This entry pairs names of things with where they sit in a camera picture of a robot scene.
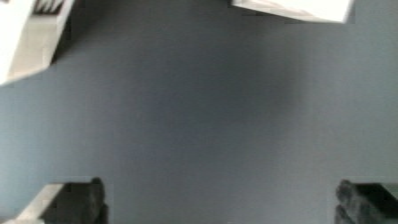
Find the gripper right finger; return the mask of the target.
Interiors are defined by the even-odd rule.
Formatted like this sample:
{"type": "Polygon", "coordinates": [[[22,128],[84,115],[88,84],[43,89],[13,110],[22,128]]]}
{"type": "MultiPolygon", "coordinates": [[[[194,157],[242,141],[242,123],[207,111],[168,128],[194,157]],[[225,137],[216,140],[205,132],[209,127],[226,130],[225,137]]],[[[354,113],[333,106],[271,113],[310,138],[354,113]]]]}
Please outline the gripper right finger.
{"type": "Polygon", "coordinates": [[[335,224],[398,224],[398,183],[354,183],[337,188],[335,224]]]}

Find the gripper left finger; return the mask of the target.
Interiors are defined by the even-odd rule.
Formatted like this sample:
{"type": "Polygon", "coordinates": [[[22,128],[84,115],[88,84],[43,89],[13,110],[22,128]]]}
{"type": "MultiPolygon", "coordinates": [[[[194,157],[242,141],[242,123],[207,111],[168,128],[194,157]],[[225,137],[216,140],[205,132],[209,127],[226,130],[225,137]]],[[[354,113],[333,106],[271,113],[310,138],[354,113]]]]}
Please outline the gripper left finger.
{"type": "Polygon", "coordinates": [[[102,179],[49,184],[11,224],[109,224],[102,179]]]}

